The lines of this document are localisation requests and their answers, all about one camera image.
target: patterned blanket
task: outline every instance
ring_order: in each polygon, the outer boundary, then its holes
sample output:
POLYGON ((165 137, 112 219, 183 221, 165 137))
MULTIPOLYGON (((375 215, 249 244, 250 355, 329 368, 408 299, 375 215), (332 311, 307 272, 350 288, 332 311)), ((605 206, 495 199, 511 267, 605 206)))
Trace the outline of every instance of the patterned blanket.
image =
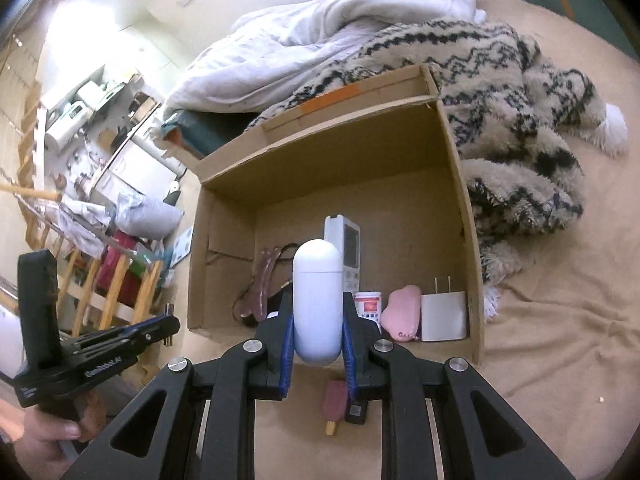
POLYGON ((505 23, 434 20, 386 28, 249 127, 412 64, 427 64, 434 73, 455 136, 478 231, 485 314, 492 316, 497 295, 490 286, 531 263, 533 237, 582 215, 582 170, 559 134, 578 135, 615 155, 626 149, 624 120, 587 76, 555 67, 532 37, 505 23))

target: metal screw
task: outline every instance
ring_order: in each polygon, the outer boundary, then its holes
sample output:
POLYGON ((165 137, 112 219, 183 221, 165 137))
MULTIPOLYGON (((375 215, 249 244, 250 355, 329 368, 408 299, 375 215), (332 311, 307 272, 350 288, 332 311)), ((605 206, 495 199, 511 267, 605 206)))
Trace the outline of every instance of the metal screw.
POLYGON ((169 370, 179 373, 187 367, 188 363, 184 357, 174 357, 169 361, 169 370))
POLYGON ((469 368, 469 363, 466 362, 466 359, 462 357, 453 357, 449 361, 449 366, 452 370, 457 372, 464 372, 467 368, 469 368))
POLYGON ((249 341, 244 342, 242 348, 244 348, 244 350, 246 350, 247 352, 254 353, 262 348, 262 342, 258 341, 257 339, 249 339, 249 341))
POLYGON ((391 352, 394 349, 394 344, 389 339, 378 339, 373 343, 373 348, 378 352, 391 352))

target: white pom-pom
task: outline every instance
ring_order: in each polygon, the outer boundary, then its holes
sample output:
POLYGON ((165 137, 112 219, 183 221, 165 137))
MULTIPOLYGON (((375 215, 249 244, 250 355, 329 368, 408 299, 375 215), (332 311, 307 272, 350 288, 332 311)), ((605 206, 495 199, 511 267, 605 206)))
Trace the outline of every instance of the white pom-pom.
POLYGON ((474 16, 474 22, 480 24, 486 21, 486 10, 477 9, 474 16))
POLYGON ((595 129, 593 142, 609 155, 626 152, 625 118, 616 105, 607 103, 607 117, 595 129))
POLYGON ((495 285, 484 286, 484 318, 491 319, 498 314, 500 290, 495 285))

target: human hand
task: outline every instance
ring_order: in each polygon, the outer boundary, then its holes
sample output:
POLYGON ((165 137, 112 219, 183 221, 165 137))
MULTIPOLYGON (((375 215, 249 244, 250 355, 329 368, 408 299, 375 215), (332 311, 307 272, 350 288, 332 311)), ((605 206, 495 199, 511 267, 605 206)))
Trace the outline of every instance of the human hand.
POLYGON ((24 435, 15 443, 15 457, 31 480, 58 480, 71 464, 60 448, 61 440, 88 442, 106 425, 106 409, 95 390, 84 394, 86 407, 80 422, 63 420, 41 411, 27 410, 24 435))

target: red label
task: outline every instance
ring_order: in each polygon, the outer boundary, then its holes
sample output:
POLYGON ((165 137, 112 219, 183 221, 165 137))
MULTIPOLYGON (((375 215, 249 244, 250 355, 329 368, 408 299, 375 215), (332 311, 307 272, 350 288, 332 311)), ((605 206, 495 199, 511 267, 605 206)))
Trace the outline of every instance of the red label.
POLYGON ((362 306, 363 312, 375 312, 378 310, 378 300, 365 301, 362 306))

